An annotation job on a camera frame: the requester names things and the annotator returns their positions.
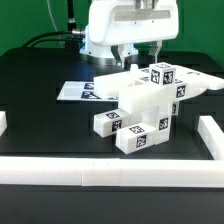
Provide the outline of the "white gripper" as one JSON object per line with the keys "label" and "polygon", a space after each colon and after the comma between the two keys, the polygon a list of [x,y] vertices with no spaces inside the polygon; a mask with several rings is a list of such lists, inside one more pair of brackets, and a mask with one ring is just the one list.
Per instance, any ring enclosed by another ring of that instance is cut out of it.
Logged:
{"label": "white gripper", "polygon": [[176,0],[94,0],[89,9],[88,34],[98,46],[112,46],[118,67],[125,66],[122,44],[149,43],[150,62],[156,63],[161,40],[179,31]]}

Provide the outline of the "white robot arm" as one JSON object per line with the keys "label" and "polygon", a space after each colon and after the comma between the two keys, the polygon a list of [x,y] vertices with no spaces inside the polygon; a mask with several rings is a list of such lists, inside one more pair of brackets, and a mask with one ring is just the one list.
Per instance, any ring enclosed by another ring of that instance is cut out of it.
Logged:
{"label": "white robot arm", "polygon": [[85,60],[123,67],[136,58],[135,44],[149,43],[149,55],[157,61],[164,40],[179,32],[177,0],[92,0],[85,44]]}

